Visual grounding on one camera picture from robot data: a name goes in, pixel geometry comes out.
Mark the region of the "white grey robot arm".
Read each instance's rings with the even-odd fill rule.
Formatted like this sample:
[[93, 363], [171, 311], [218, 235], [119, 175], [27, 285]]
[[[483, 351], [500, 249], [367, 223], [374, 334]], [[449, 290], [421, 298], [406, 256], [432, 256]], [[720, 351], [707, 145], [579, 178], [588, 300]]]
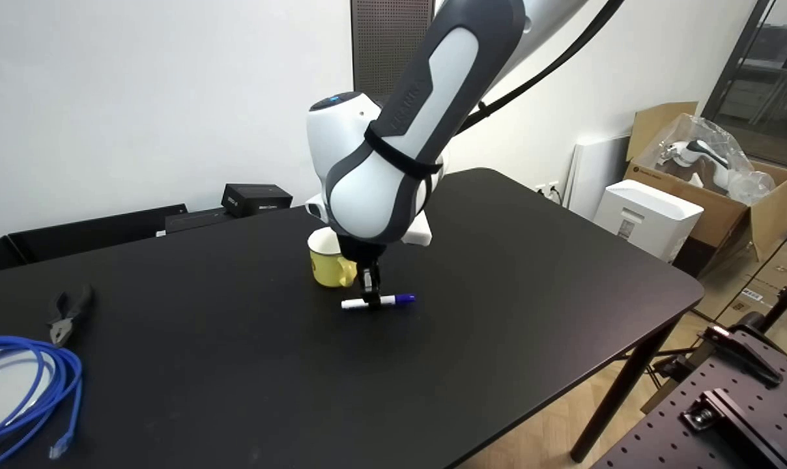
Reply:
[[359, 268], [363, 292], [344, 311], [397, 304], [377, 292], [377, 257], [425, 223], [449, 141], [489, 117], [565, 66], [614, 15], [608, 0], [591, 24], [535, 79], [493, 103], [483, 97], [543, 46], [588, 0], [445, 0], [411, 66], [374, 103], [342, 90], [307, 109], [307, 145], [321, 183], [305, 208], [329, 223], [342, 256]]

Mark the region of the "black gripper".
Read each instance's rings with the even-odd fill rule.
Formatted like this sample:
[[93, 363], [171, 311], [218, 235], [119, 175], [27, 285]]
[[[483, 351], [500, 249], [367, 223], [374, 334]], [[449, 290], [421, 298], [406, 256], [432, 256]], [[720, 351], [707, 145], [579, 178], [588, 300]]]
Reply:
[[347, 261], [355, 261], [363, 268], [363, 300], [367, 302], [369, 311], [377, 311], [380, 295], [377, 295], [374, 264], [385, 253], [385, 247], [348, 235], [339, 236], [339, 247]]

